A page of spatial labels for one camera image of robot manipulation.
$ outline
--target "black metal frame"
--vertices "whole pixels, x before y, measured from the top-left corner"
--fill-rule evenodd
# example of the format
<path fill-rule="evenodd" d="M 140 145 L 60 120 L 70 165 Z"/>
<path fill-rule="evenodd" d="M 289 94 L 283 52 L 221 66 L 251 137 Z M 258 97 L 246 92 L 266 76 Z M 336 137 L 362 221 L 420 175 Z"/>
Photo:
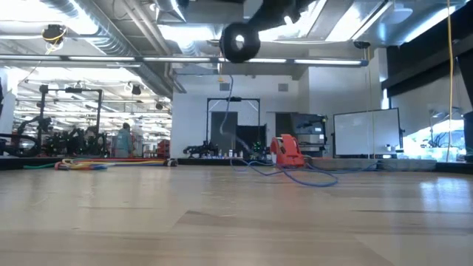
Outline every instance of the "black metal frame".
<path fill-rule="evenodd" d="M 39 109 L 39 117 L 42 119 L 44 116 L 44 107 L 46 106 L 46 94 L 48 92 L 66 92 L 66 93 L 82 93 L 84 89 L 78 88 L 66 88 L 66 89 L 49 89 L 47 85 L 40 86 L 41 92 L 41 106 Z M 97 105 L 97 131 L 96 135 L 98 135 L 100 124 L 101 124 L 101 109 L 102 109 L 102 100 L 103 100 L 103 90 L 102 89 L 87 89 L 88 92 L 97 92 L 98 93 L 98 105 Z M 38 140 L 42 144 L 41 141 L 42 137 L 42 130 L 38 130 Z"/>
<path fill-rule="evenodd" d="M 258 103 L 258 127 L 261 126 L 261 99 L 259 98 L 238 98 L 239 102 L 240 100 L 254 100 Z M 225 100 L 225 101 L 231 101 L 229 98 L 207 98 L 207 121 L 206 121 L 206 127 L 205 127 L 205 141 L 208 143 L 208 104 L 210 103 L 211 100 Z M 261 136 L 258 131 L 258 140 L 261 142 Z"/>
<path fill-rule="evenodd" d="M 399 108 L 398 107 L 389 108 L 389 109 L 368 110 L 368 111 L 361 111 L 361 112 L 346 112 L 346 113 L 334 114 L 333 115 L 332 156 L 334 158 L 336 156 L 338 156 L 340 158 L 354 158 L 354 157 L 358 158 L 358 157 L 360 157 L 360 155 L 356 155 L 356 154 L 354 154 L 354 155 L 336 155 L 336 144 L 335 144 L 335 134 L 336 134 L 336 132 L 335 132 L 335 116 L 336 115 L 358 114 L 358 113 L 365 113 L 365 112 L 379 112 L 379 111 L 387 111 L 387 110 L 393 110 L 393 109 L 398 110 L 399 145 L 401 146 L 401 148 L 403 148 L 404 147 L 403 140 L 402 140 L 403 139 L 403 130 L 401 129 L 401 118 L 399 116 Z"/>

